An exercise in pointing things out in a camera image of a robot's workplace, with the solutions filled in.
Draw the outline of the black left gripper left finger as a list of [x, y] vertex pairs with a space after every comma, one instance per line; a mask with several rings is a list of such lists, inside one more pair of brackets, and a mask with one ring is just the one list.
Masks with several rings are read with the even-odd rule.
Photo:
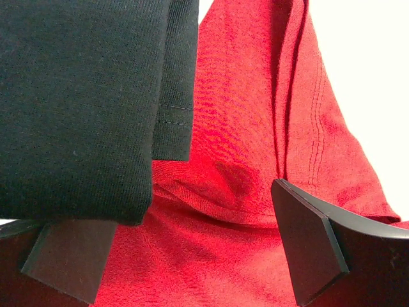
[[117, 223], [1, 220], [1, 306], [90, 306]]

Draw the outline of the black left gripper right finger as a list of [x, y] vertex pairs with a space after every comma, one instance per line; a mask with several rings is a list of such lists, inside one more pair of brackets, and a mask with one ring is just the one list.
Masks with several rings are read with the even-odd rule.
[[298, 306], [408, 306], [408, 230], [271, 188]]

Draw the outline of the red garment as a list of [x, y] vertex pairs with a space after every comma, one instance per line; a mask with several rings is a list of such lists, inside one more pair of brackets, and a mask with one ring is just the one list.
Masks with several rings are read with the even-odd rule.
[[399, 226], [348, 130], [307, 1], [215, 1], [199, 27], [188, 162], [153, 163], [141, 226], [120, 226], [97, 306], [294, 306], [276, 178]]

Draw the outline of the black garment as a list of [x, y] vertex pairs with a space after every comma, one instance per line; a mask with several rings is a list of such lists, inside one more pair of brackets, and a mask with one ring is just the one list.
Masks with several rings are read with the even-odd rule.
[[197, 1], [1, 2], [1, 217], [138, 225], [187, 161]]

